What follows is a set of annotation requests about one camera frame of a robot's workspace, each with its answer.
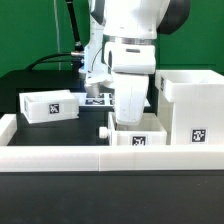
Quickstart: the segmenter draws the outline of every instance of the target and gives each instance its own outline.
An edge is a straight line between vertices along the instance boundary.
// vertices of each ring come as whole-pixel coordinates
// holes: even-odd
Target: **black cable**
[[[84,48],[81,44],[81,40],[80,40],[80,37],[79,37],[78,25],[77,25],[75,11],[74,11],[74,7],[73,7],[73,0],[65,0],[65,1],[67,3],[69,15],[70,15],[72,32],[73,32],[73,37],[74,37],[74,42],[75,42],[75,50],[76,51],[83,51]]]
[[[34,63],[28,65],[25,68],[25,70],[31,71],[33,69],[33,67],[35,67],[37,64],[40,64],[41,62],[44,62],[45,60],[48,60],[48,59],[51,59],[51,58],[57,58],[57,57],[64,57],[64,56],[71,56],[71,53],[70,52],[65,52],[65,53],[52,54],[52,55],[42,57],[42,58],[38,59],[37,61],[35,61]]]

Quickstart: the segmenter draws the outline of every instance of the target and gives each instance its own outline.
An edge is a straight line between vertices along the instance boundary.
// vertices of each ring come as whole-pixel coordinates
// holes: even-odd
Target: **white cardboard box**
[[[78,118],[79,101],[69,90],[20,94],[21,113],[29,123]]]
[[[211,70],[159,70],[158,118],[171,145],[224,144],[224,77]]]

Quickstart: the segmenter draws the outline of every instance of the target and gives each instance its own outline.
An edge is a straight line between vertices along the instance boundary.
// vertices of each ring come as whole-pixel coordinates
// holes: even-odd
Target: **open white box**
[[[144,113],[138,126],[127,126],[125,130],[116,130],[115,113],[108,114],[108,129],[100,129],[100,136],[109,138],[111,146],[165,145],[167,133],[155,114]]]
[[[69,90],[20,94],[20,109],[29,123],[78,118],[79,102]]]
[[[158,118],[168,144],[224,144],[224,77],[210,70],[160,70]]]

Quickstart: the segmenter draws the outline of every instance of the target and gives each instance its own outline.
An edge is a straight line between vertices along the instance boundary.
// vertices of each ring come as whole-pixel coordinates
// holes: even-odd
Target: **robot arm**
[[[102,58],[108,68],[106,76],[112,77],[111,82],[105,78],[105,86],[115,89],[118,124],[139,124],[148,76],[156,69],[154,41],[157,32],[170,34],[177,30],[189,15],[189,5],[190,0],[92,1],[93,18],[105,23],[100,40],[103,42]]]

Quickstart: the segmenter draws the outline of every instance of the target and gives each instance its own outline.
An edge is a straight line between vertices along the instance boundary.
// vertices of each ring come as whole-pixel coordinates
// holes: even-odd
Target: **white container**
[[[108,114],[108,129],[100,128],[100,137],[109,138],[110,145],[165,145],[166,131],[155,114],[144,113],[138,126],[125,126],[125,130],[116,130],[115,113]]]
[[[20,107],[29,123],[73,119],[79,113],[78,99],[69,90],[24,93]]]
[[[211,70],[159,70],[158,118],[168,144],[224,144],[224,77]]]
[[[0,119],[0,146],[7,146],[16,131],[16,115],[5,114]]]

